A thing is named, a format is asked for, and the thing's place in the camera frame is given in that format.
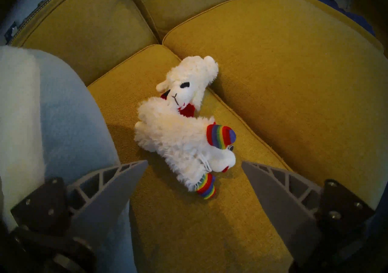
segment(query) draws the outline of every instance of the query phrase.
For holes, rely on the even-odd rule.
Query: mustard yellow couch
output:
[[[388,180],[388,60],[379,41],[316,0],[47,0],[11,45],[67,62],[122,162],[147,159],[131,197],[139,272],[286,272],[291,255],[241,161],[334,178],[376,208]],[[138,103],[189,55],[219,75],[200,115],[237,133],[236,166],[204,201],[134,142]]]

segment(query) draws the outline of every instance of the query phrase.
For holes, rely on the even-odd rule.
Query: plush lamb head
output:
[[[178,110],[192,104],[200,110],[206,87],[217,77],[218,64],[210,56],[186,57],[167,73],[166,80],[156,86],[162,97]]]

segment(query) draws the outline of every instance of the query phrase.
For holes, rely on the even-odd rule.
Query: lamb mouth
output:
[[[175,96],[172,96],[172,97],[174,98],[175,103],[179,106],[178,101],[177,101],[177,99],[176,99],[177,95],[178,95],[178,94],[176,93]]]

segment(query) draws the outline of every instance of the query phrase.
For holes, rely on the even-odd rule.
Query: lamb ear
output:
[[[167,88],[168,88],[168,82],[167,82],[167,80],[164,80],[162,83],[159,83],[159,84],[156,86],[156,90],[157,90],[158,92],[163,92],[163,91],[165,91]]]
[[[206,56],[203,60],[208,68],[208,84],[210,84],[217,77],[218,63],[210,56]]]

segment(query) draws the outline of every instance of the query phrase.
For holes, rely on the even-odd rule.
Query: lamb eye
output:
[[[190,82],[185,82],[180,85],[180,88],[190,87]]]

